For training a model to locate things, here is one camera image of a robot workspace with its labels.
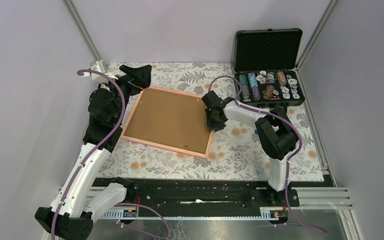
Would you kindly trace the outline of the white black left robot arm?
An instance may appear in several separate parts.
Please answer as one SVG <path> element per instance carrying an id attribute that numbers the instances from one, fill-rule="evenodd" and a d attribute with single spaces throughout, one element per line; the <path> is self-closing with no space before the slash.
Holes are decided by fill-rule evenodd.
<path id="1" fill-rule="evenodd" d="M 109 209 L 135 200 L 131 180 L 115 177 L 105 190 L 87 201 L 87 196 L 104 161 L 112 154 L 122 133 L 122 121 L 130 97 L 151 85 L 151 65 L 119 68 L 122 75 L 110 75 L 93 67 L 81 69 L 98 88 L 89 97 L 89 120 L 77 161 L 57 197 L 48 207 L 40 207 L 35 219 L 52 239 L 85 240 L 94 223 Z"/>

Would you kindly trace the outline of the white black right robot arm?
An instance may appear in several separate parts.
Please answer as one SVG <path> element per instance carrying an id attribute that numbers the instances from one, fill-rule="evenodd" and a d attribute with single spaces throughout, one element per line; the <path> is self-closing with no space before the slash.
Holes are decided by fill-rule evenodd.
<path id="1" fill-rule="evenodd" d="M 267 201 L 273 206 L 281 205 L 286 199 L 290 183 L 288 160 L 293 156 L 300 135 L 292 125 L 283 108 L 270 111 L 242 104 L 232 97 L 222 99 L 213 90 L 206 93 L 203 101 L 206 127 L 209 132 L 218 132 L 226 127 L 227 121 L 245 124 L 256 130 L 265 154 L 269 156 L 270 172 Z"/>

